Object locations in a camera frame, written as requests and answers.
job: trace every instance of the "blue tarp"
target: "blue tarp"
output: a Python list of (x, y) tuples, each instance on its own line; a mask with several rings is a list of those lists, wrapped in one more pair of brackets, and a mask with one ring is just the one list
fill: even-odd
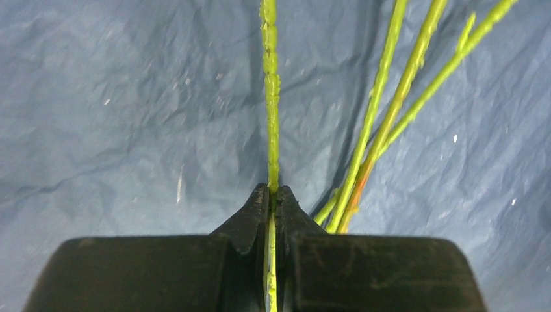
[[(448, 2), (406, 106), (495, 3)], [(428, 6), (410, 1), (383, 106)], [(311, 212), (342, 182), (392, 1), (278, 7), (281, 180)], [(66, 239), (208, 233), (266, 181), (258, 9), (0, 2), (0, 312)], [(550, 311), (550, 51), (551, 1), (519, 1), (380, 159), (351, 232), (450, 239), (491, 311)]]

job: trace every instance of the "wrinkled plastic surface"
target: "wrinkled plastic surface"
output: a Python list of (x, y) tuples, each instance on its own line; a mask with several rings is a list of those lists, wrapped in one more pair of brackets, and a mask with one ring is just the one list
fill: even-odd
[[(1, 312), (66, 239), (207, 233), (266, 181), (258, 2), (0, 2)], [(449, 1), (412, 96), (495, 3)], [(342, 181), (392, 1), (278, 5), (281, 179), (314, 211)], [(383, 103), (428, 5), (410, 1)], [(492, 311), (551, 309), (550, 21), (550, 1), (513, 7), (380, 159), (351, 224), (456, 242)]]

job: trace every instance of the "orange-brown stem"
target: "orange-brown stem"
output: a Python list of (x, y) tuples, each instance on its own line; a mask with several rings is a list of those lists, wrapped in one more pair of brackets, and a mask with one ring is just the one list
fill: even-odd
[(354, 185), (354, 189), (352, 190), (350, 199), (348, 200), (348, 203), (346, 203), (346, 207), (344, 208), (342, 218), (337, 228), (337, 233), (348, 232), (348, 225), (350, 223), (350, 219), (352, 219), (352, 216), (358, 212), (358, 206), (360, 203), (362, 190), (365, 187), (367, 180), (369, 179), (369, 175), (371, 174), (371, 171), (374, 165), (375, 165), (375, 161), (367, 160), (365, 163), (363, 163), (360, 166), (360, 170), (358, 171), (357, 180), (356, 180), (357, 182)]

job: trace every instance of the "blue plastic sheet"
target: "blue plastic sheet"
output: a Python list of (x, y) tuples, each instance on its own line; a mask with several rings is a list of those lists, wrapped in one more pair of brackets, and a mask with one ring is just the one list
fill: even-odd
[[(495, 3), (448, 2), (406, 106)], [(392, 1), (278, 5), (281, 180), (311, 212), (342, 182)], [(66, 239), (207, 233), (266, 181), (258, 8), (0, 2), (0, 312)], [(519, 1), (380, 159), (351, 232), (450, 239), (491, 311), (550, 311), (550, 51), (551, 2)]]

